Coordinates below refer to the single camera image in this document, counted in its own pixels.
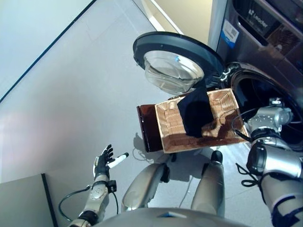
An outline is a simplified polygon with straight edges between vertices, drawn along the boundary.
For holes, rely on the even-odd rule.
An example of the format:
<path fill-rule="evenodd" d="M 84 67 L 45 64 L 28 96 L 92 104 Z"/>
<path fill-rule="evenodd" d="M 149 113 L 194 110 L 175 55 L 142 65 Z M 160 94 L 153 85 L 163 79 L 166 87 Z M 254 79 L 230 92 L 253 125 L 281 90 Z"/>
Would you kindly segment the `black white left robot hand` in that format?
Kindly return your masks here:
<path fill-rule="evenodd" d="M 109 178 L 109 170 L 123 162 L 128 157 L 129 153 L 127 152 L 123 153 L 120 156 L 113 157 L 112 145 L 107 145 L 106 148 L 101 152 L 101 155 L 95 158 L 93 164 L 94 179 L 101 175 L 105 175 Z"/>

